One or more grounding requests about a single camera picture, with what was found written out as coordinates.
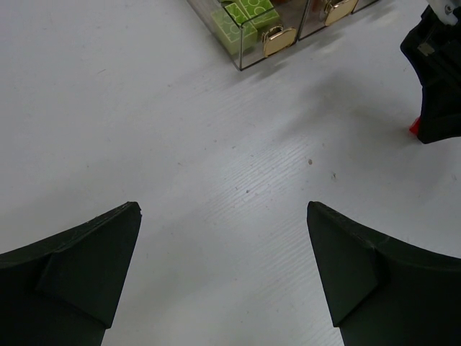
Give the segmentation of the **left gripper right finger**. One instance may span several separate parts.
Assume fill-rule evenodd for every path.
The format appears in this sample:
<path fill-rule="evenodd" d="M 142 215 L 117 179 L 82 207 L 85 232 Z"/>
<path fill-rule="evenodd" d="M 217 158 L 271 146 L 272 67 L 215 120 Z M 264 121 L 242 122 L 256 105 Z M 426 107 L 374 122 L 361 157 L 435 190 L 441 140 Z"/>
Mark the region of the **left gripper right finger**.
<path fill-rule="evenodd" d="M 332 324 L 345 345 L 459 345 L 460 259 L 311 201 L 307 226 Z"/>

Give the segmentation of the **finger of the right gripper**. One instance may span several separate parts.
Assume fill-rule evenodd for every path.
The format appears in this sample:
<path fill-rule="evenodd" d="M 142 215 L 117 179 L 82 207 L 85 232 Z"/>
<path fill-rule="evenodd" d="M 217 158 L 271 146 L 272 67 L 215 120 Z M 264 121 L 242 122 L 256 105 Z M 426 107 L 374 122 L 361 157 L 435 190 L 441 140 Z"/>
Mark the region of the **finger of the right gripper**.
<path fill-rule="evenodd" d="M 445 25 L 428 6 L 400 44 L 421 84 L 424 144 L 460 136 L 460 8 L 455 16 L 455 26 Z"/>

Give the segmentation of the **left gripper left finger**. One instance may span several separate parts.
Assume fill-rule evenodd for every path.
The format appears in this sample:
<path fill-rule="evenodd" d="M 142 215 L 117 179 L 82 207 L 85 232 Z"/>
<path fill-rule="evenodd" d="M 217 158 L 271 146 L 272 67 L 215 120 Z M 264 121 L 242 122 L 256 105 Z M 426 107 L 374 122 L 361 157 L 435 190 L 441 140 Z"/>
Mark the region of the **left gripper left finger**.
<path fill-rule="evenodd" d="M 140 231 L 126 202 L 1 255 L 2 345 L 101 345 Z"/>

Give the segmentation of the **small red lego piece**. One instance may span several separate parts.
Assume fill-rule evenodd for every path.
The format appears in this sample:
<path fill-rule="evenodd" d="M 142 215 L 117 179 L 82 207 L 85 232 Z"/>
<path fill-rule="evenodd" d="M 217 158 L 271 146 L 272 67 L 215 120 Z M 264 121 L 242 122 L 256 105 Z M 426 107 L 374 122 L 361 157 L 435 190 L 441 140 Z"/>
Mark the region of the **small red lego piece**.
<path fill-rule="evenodd" d="M 421 118 L 420 117 L 416 118 L 415 121 L 412 123 L 412 125 L 409 128 L 409 132 L 415 138 L 418 138 L 418 136 L 419 136 L 420 122 L 421 122 Z"/>

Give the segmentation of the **lime lego brick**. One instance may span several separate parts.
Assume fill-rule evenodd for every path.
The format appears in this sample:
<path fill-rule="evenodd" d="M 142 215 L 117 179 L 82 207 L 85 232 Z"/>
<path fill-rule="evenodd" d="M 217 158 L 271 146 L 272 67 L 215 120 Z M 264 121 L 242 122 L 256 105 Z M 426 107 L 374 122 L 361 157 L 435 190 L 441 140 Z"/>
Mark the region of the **lime lego brick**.
<path fill-rule="evenodd" d="M 279 21 L 280 15 L 270 0 L 232 1 L 243 13 L 238 15 L 237 23 L 249 23 L 262 29 Z"/>
<path fill-rule="evenodd" d="M 248 50 L 255 46 L 258 31 L 252 24 L 246 23 L 240 27 L 238 15 L 243 13 L 235 4 L 217 9 L 211 13 L 215 34 L 225 49 L 232 55 L 239 54 L 241 48 Z"/>

